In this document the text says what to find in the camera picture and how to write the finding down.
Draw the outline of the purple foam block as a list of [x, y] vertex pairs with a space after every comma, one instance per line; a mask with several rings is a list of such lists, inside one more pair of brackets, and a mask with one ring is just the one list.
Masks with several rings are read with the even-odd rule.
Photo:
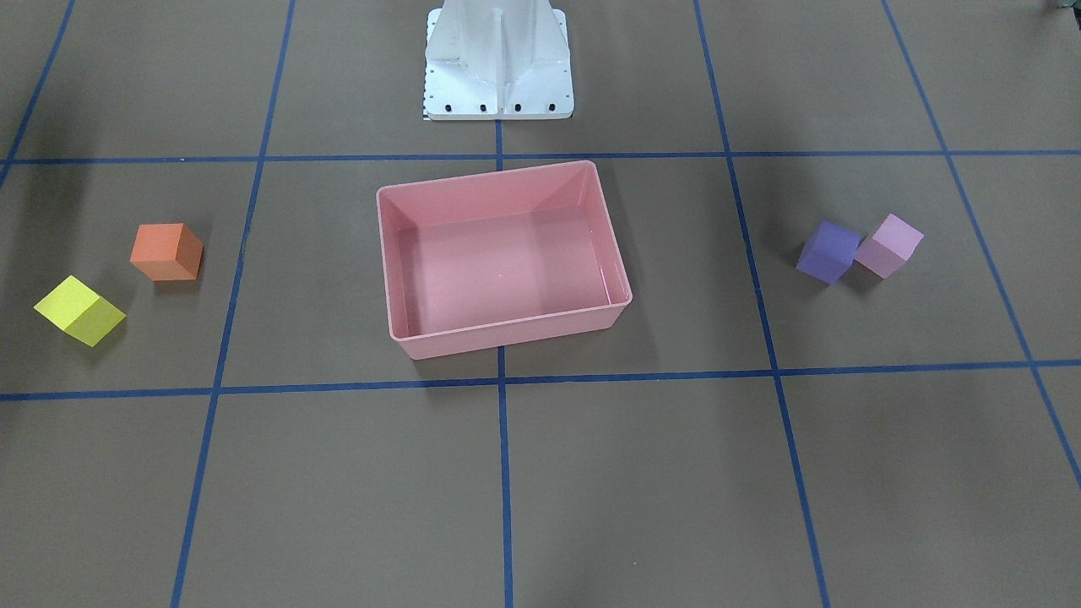
[[796, 269], [824, 285], [835, 285], [853, 265], [859, 246], [858, 232], [823, 220], [804, 242]]

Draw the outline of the pink foam block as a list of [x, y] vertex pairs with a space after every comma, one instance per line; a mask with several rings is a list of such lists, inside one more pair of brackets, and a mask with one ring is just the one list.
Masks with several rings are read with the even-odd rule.
[[896, 214], [889, 213], [888, 219], [868, 238], [862, 240], [854, 259], [865, 269], [873, 272], [880, 280], [888, 280], [888, 277], [908, 263], [923, 238], [923, 232], [916, 230]]

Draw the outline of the orange foam block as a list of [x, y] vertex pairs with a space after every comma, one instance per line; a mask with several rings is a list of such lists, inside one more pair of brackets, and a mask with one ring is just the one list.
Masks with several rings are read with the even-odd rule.
[[204, 243], [183, 223], [142, 224], [130, 263], [154, 282], [187, 281], [199, 277]]

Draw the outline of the yellow foam block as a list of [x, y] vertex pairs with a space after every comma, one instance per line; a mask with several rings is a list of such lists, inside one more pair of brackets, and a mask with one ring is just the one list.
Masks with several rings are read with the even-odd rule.
[[125, 312], [78, 280], [74, 274], [39, 300], [34, 309], [65, 334], [89, 347], [97, 346], [126, 318]]

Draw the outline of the pink plastic bin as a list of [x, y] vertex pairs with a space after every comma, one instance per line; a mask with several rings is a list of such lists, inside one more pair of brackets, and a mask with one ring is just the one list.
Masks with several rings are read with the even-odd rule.
[[603, 330], [633, 300], [592, 161], [376, 193], [388, 331], [414, 359]]

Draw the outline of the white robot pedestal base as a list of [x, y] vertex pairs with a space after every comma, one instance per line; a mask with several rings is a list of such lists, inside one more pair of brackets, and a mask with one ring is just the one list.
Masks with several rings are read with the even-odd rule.
[[444, 1], [426, 24], [425, 119], [537, 121], [574, 114], [564, 11], [548, 1]]

